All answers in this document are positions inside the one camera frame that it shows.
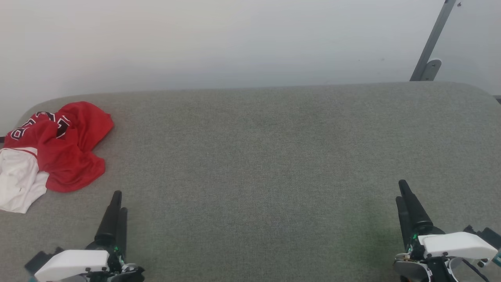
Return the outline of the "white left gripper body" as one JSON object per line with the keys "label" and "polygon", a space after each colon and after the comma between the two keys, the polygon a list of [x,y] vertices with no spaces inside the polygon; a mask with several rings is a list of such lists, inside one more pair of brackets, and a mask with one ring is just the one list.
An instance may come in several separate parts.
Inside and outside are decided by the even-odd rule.
{"label": "white left gripper body", "polygon": [[34,275],[35,282],[114,282],[124,272],[125,257],[116,244],[93,241],[85,249],[53,256]]}

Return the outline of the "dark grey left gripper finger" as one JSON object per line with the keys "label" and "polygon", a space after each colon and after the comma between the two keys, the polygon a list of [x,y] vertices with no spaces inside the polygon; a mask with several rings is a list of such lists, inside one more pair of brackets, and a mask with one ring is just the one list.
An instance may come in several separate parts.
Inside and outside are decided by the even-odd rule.
{"label": "dark grey left gripper finger", "polygon": [[126,257],[127,251],[127,208],[121,208],[117,220],[116,246],[122,257]]}
{"label": "dark grey left gripper finger", "polygon": [[95,235],[98,244],[118,244],[123,239],[122,192],[115,191]]}

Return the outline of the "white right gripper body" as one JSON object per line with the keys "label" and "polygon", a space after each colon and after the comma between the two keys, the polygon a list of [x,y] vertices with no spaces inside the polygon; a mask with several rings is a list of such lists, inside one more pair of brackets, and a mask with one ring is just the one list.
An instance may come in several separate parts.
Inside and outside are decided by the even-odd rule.
{"label": "white right gripper body", "polygon": [[412,260],[446,257],[490,262],[499,251],[475,234],[445,233],[434,227],[431,232],[414,234],[407,253]]}

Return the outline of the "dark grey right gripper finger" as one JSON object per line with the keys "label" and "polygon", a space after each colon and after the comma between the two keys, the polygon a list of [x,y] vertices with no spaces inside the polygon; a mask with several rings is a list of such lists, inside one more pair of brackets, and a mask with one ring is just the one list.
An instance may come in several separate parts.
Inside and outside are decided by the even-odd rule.
{"label": "dark grey right gripper finger", "polygon": [[405,204],[405,201],[403,200],[403,197],[396,197],[395,201],[398,209],[398,218],[400,223],[400,230],[402,234],[404,251],[409,251],[411,239],[413,236],[409,212],[407,210],[407,206]]}
{"label": "dark grey right gripper finger", "polygon": [[411,191],[406,180],[401,179],[398,182],[402,200],[407,209],[409,223],[415,232],[429,230],[433,228],[433,222],[418,200],[417,196]]}

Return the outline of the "red Bulls basketball jersey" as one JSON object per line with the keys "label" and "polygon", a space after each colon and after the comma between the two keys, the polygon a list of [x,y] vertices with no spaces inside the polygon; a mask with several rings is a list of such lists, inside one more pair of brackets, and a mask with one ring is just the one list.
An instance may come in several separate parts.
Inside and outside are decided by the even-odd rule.
{"label": "red Bulls basketball jersey", "polygon": [[26,213],[48,190],[80,190],[105,173],[93,149],[111,132],[110,114],[85,101],[38,111],[7,133],[0,149],[0,210]]}

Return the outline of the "grey metal wall bar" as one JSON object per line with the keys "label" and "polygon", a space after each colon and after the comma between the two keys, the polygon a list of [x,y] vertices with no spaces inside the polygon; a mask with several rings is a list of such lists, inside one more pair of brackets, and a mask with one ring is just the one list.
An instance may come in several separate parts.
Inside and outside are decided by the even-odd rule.
{"label": "grey metal wall bar", "polygon": [[428,40],[424,46],[410,81],[433,81],[442,65],[440,59],[431,59],[433,50],[445,27],[457,0],[443,0],[443,6],[433,25]]}

